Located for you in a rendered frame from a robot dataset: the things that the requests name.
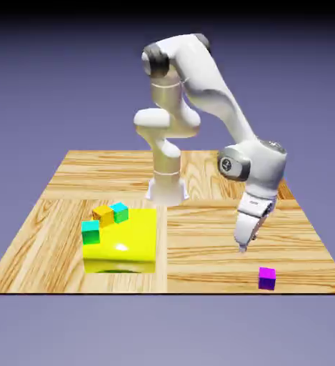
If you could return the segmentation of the large yellow box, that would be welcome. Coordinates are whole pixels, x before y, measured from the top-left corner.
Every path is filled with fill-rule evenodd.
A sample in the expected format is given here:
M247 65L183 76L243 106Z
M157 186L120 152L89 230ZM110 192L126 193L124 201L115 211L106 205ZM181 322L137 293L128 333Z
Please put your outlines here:
M155 209L130 209L128 220L99 231L99 244L82 245L86 273L155 272Z

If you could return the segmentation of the small cyan cube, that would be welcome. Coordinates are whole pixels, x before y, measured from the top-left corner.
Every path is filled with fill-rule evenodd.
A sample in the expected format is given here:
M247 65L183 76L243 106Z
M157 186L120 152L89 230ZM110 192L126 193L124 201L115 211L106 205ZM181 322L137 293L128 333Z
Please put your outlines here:
M126 220L129 219L129 209L124 203L117 202L117 203L111 205L109 208L113 212L115 223L119 224L119 223L125 222Z
M89 220L81 223L81 236L83 245L99 244L100 243L100 231L99 221Z

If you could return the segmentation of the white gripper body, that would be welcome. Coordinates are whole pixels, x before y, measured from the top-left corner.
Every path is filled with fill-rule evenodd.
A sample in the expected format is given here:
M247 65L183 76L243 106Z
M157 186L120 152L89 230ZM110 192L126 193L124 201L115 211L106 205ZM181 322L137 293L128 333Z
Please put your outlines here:
M238 213L234 239L240 247L247 247L250 241L256 236L261 219L242 212Z

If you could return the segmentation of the small orange cube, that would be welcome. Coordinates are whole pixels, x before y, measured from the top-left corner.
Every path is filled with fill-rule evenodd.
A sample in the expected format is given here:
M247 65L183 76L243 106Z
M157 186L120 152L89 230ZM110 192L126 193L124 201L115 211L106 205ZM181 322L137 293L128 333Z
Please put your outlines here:
M103 228L114 223L114 211L107 205L101 205L92 209L93 220L99 222L99 227Z

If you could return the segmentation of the small purple cube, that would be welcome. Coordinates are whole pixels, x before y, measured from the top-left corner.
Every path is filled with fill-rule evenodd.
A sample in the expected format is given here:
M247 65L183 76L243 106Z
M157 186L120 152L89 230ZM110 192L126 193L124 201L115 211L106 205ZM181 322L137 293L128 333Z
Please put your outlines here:
M276 284L276 270L274 268L260 267L258 287L260 290L273 291Z

